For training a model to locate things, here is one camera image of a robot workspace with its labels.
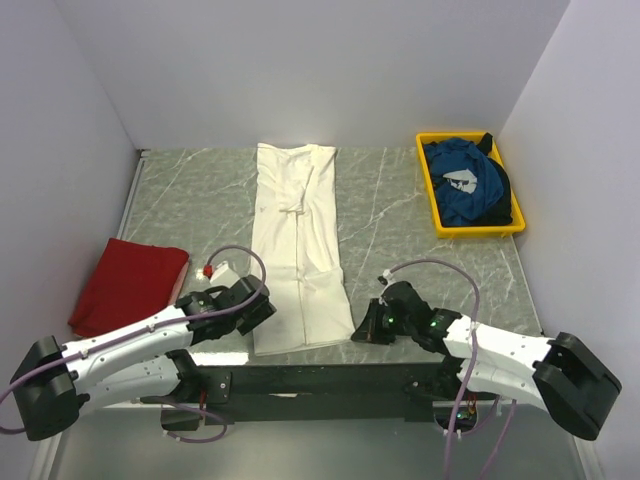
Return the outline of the white t-shirt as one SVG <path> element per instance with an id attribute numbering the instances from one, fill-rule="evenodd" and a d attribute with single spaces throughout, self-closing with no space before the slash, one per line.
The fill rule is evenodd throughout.
<path id="1" fill-rule="evenodd" d="M 337 238 L 336 150 L 257 147 L 251 249 L 275 314 L 253 331 L 258 356 L 345 342 L 355 331 Z"/>

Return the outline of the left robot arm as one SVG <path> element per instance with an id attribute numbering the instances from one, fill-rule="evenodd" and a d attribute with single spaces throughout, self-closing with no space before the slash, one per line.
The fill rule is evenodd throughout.
<path id="1" fill-rule="evenodd" d="M 200 378 L 189 347 L 232 332 L 247 334 L 275 313 L 253 275 L 232 286 L 191 292 L 150 317 L 85 340 L 34 342 L 10 381 L 21 427 L 31 441 L 53 437 L 82 414 L 140 397 L 193 399 Z"/>

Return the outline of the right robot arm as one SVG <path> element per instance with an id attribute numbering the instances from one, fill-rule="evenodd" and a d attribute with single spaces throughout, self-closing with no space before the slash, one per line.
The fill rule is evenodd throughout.
<path id="1" fill-rule="evenodd" d="M 547 412 L 587 441 L 597 439 L 622 390 L 578 337 L 534 337 L 473 324 L 462 313 L 430 307 L 407 281 L 387 286 L 370 301 L 351 339 L 390 345 L 400 336 L 443 357 L 413 391 L 435 400 L 460 399 L 467 392 L 511 398 Z"/>

